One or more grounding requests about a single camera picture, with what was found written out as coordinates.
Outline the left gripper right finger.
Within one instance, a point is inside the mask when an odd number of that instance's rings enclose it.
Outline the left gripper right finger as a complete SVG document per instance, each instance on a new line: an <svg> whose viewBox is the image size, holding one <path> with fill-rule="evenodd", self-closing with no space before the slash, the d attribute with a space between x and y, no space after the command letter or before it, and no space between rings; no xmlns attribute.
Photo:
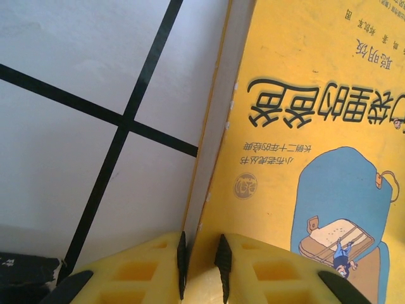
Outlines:
<svg viewBox="0 0 405 304"><path fill-rule="evenodd" d="M224 303L366 303L336 270L239 234L222 234L215 265Z"/></svg>

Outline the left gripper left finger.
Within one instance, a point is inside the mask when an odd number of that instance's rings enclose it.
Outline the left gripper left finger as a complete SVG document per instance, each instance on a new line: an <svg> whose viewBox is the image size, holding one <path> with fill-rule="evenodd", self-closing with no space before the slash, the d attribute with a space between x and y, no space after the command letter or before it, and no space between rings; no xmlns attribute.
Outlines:
<svg viewBox="0 0 405 304"><path fill-rule="evenodd" d="M171 232L92 262L63 279L43 303L181 303L185 232Z"/></svg>

